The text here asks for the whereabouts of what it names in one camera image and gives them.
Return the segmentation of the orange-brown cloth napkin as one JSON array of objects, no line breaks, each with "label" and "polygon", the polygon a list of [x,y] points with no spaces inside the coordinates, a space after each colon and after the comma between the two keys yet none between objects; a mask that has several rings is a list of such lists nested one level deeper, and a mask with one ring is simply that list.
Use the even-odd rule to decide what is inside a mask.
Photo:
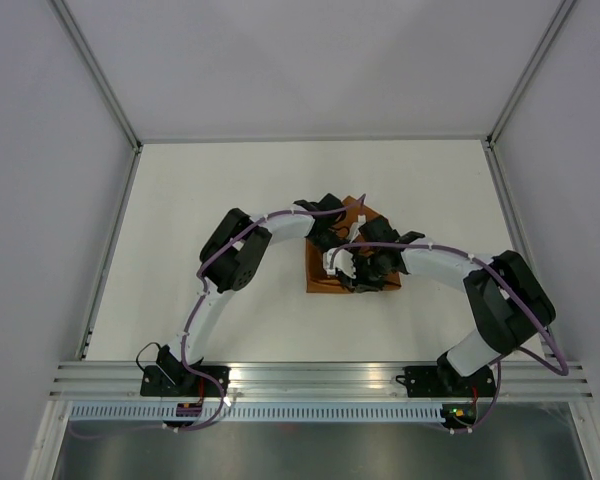
[{"label": "orange-brown cloth napkin", "polygon": [[[318,217],[332,223],[335,227],[351,226],[359,214],[366,215],[366,223],[361,227],[360,236],[353,242],[388,241],[393,242],[399,234],[393,229],[388,220],[373,209],[359,203],[354,197],[344,199],[327,194],[318,202],[311,202],[308,207],[312,210],[328,211],[336,209],[338,212],[326,217]],[[363,250],[372,247],[357,247]],[[349,294],[342,287],[342,274],[327,276],[322,266],[322,254],[306,239],[305,242],[305,272],[307,291],[316,294]]]}]

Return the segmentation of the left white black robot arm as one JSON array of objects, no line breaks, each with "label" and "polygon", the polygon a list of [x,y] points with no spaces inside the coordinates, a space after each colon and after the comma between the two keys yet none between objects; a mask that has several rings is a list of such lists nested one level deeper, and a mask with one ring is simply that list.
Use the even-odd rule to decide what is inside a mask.
[{"label": "left white black robot arm", "polygon": [[154,363],[141,366],[142,388],[148,396],[186,396],[200,384],[220,387],[219,379],[201,363],[207,343],[232,297],[253,280],[268,247],[307,239],[329,251],[341,238],[334,226],[354,211],[361,213],[364,197],[342,203],[332,194],[318,202],[299,200],[291,206],[250,216],[239,208],[230,210],[216,227],[200,253],[196,277],[202,290],[174,340],[158,347]]}]

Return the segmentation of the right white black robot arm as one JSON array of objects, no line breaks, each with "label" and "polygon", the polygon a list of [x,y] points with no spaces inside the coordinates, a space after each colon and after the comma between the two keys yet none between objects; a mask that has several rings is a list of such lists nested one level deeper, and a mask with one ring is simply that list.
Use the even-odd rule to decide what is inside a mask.
[{"label": "right white black robot arm", "polygon": [[421,276],[467,297],[475,327],[437,359],[439,388],[458,395],[473,375],[510,355],[532,336],[547,335],[556,310],[516,251],[475,255],[438,244],[416,231],[400,235],[380,216],[359,227],[359,241],[323,254],[325,272],[346,288],[380,291],[391,274]]}]

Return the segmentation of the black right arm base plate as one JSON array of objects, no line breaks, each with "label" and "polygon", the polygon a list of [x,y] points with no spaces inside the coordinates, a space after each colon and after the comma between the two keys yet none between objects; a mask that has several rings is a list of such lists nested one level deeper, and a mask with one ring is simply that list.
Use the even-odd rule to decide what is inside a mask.
[{"label": "black right arm base plate", "polygon": [[408,365],[395,381],[406,388],[409,398],[490,398],[496,392],[488,367],[463,377],[451,367]]}]

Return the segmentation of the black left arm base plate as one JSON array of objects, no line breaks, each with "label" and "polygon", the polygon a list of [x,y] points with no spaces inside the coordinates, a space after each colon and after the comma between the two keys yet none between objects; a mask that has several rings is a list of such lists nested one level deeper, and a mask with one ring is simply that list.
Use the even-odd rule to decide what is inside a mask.
[{"label": "black left arm base plate", "polygon": [[223,365],[198,365],[203,376],[195,375],[182,366],[165,372],[158,365],[144,368],[141,397],[210,397],[219,398],[220,388],[229,383],[230,369]]}]

